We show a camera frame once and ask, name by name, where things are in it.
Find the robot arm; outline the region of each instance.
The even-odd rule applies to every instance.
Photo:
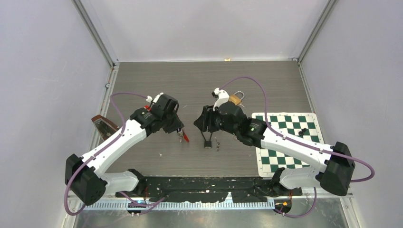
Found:
[[[163,93],[157,95],[152,100],[150,108],[139,108],[130,116],[130,119],[126,121],[124,132],[119,130],[81,157],[72,154],[66,160],[66,184],[84,161],[95,157],[80,171],[71,185],[71,190],[85,205],[91,205],[102,196],[115,194],[118,191],[134,190],[140,194],[143,191],[144,177],[136,170],[132,169],[122,173],[105,172],[129,148],[150,134],[161,128],[166,133],[183,128],[184,125],[177,115],[178,108],[176,99]],[[113,140],[116,141],[96,156],[99,150]]]
[[[340,142],[335,146],[320,144],[273,127],[269,129],[265,121],[248,118],[239,106],[228,101],[229,96],[224,90],[217,88],[212,94],[217,101],[214,105],[204,106],[201,116],[194,122],[202,132],[223,130],[235,135],[247,146],[279,151],[310,165],[300,169],[279,168],[271,179],[271,186],[275,192],[283,194],[297,187],[320,186],[335,195],[347,194],[355,168],[354,162],[322,153],[323,150],[327,150],[351,156],[345,144]],[[317,151],[302,144],[320,149]]]

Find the wood grain surface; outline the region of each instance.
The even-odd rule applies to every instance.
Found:
[[[202,107],[214,104],[213,89],[239,76],[252,76],[263,84],[269,112],[311,111],[294,61],[121,63],[114,92],[138,92],[152,97],[164,92],[176,98],[180,104],[178,115],[190,143],[179,143],[176,133],[161,130],[129,149],[108,172],[134,168],[143,175],[258,176],[255,148],[243,145],[226,132],[217,132],[212,137],[213,148],[204,149],[201,133],[193,125]],[[241,79],[225,89],[229,94],[239,90],[245,93],[246,115],[264,111],[263,94],[254,82]],[[144,99],[131,95],[115,100],[126,118],[147,105]],[[111,105],[107,118],[121,125]],[[219,152],[214,138],[221,144]]]

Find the brass padlock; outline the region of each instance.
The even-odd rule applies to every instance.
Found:
[[[242,97],[239,98],[236,94],[242,94]],[[242,103],[242,99],[245,97],[245,94],[242,91],[237,91],[236,93],[232,94],[228,101],[234,103],[235,105],[240,105]]]

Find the wall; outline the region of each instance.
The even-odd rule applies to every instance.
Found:
[[[89,148],[110,69],[71,1],[0,8],[1,227],[60,227],[66,158]]]
[[[327,0],[86,0],[121,62],[298,57]]]
[[[403,2],[341,0],[303,68],[328,143],[375,177],[351,184],[365,227],[402,227]],[[354,178],[369,171],[357,165]]]

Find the chessboard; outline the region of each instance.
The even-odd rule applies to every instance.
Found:
[[[303,139],[324,143],[322,133],[319,128],[316,114],[314,113],[267,113],[269,123],[278,129],[287,131]],[[253,113],[252,118],[264,119],[264,113]],[[303,136],[299,132],[306,128]],[[278,168],[298,169],[309,166],[303,161],[290,157],[274,150],[256,148],[256,158],[258,162],[259,176],[273,177]]]

